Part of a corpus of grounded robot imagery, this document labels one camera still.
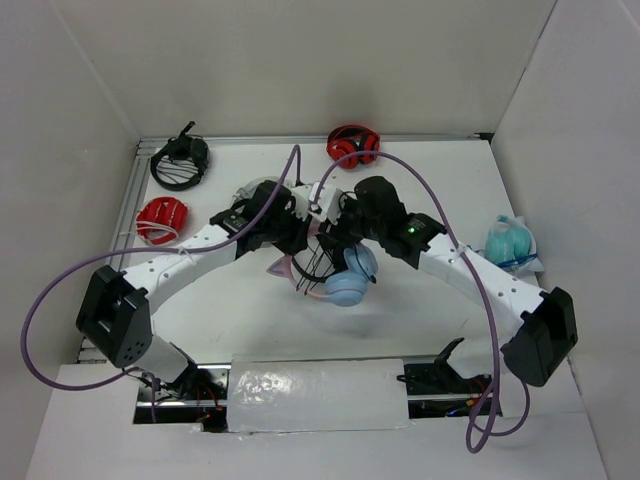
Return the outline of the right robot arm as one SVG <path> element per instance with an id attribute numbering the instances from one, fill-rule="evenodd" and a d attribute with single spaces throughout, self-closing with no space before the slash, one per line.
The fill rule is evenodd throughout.
<path id="1" fill-rule="evenodd" d="M 410 213 L 395 187 L 381 176 L 361 180 L 353 196 L 317 182 L 310 211 L 346 243 L 371 240 L 391 257 L 432 275 L 481 307 L 490 307 L 496 345 L 491 360 L 503 361 L 519 380 L 544 386 L 578 341 L 574 302 L 565 290 L 522 281 L 462 244 L 425 213 Z"/>

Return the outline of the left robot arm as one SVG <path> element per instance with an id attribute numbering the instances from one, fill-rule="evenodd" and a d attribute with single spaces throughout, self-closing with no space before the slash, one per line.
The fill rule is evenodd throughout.
<path id="1" fill-rule="evenodd" d="M 181 348 L 155 333 L 152 317 L 172 296 L 210 271 L 264 244 L 299 245 L 311 186 L 292 189 L 272 180 L 234 209 L 219 212 L 176 252 L 116 271 L 96 270 L 76 320 L 78 330 L 119 369 L 137 367 L 155 377 L 176 399 L 196 390 L 198 367 Z"/>

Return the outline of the pink blue cat-ear headphones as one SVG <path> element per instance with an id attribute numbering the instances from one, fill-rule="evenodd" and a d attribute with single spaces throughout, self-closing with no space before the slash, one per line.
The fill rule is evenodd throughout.
<path id="1" fill-rule="evenodd" d="M 313 300 L 339 307 L 352 307 L 362 302 L 370 284 L 377 282 L 378 262 L 373 251 L 361 242 L 332 238 L 327 227 L 312 221 L 307 239 L 315 239 L 322 251 L 320 257 L 330 262 L 322 275 L 303 268 L 294 255 L 285 254 L 266 270 L 269 275 L 288 280 L 294 290 Z"/>

